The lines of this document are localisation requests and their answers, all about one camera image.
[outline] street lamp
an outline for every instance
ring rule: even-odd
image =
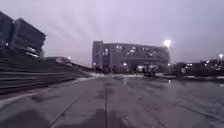
[[[169,63],[171,63],[171,48],[170,48],[171,43],[172,43],[171,40],[164,40],[163,41],[163,44],[167,47],[168,52],[169,52]]]
[[[123,63],[123,65],[126,67],[127,66],[127,63]]]
[[[163,42],[163,44],[164,44],[167,48],[170,48],[171,43],[172,43],[171,40],[165,40],[165,41]]]
[[[223,58],[223,54],[219,54],[219,58],[220,58],[220,60],[221,60],[221,66],[223,65],[223,60],[222,60],[222,58]]]

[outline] building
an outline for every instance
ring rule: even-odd
[[[44,33],[20,18],[14,22],[9,48],[40,56],[45,39]]]
[[[123,72],[136,71],[138,67],[156,67],[164,71],[168,69],[169,62],[170,54],[167,47],[93,42],[93,68]]]
[[[8,45],[13,19],[0,12],[0,47]]]

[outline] light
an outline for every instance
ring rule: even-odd
[[[222,57],[223,57],[223,54],[219,54],[219,58],[222,59]]]
[[[124,66],[127,66],[127,63],[124,62],[123,65],[124,65]]]
[[[167,48],[169,48],[170,45],[171,45],[171,40],[165,40],[165,41],[163,42],[163,44],[164,44]]]

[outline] dark building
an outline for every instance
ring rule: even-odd
[[[14,22],[9,48],[40,56],[45,38],[44,33],[20,18]]]
[[[0,47],[8,45],[13,19],[0,12]]]
[[[92,52],[93,68],[110,71],[130,71],[150,66],[165,70],[170,62],[167,47],[94,41]]]

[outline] pavement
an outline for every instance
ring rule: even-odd
[[[213,82],[113,75],[21,95],[1,99],[0,128],[224,127],[224,86]]]

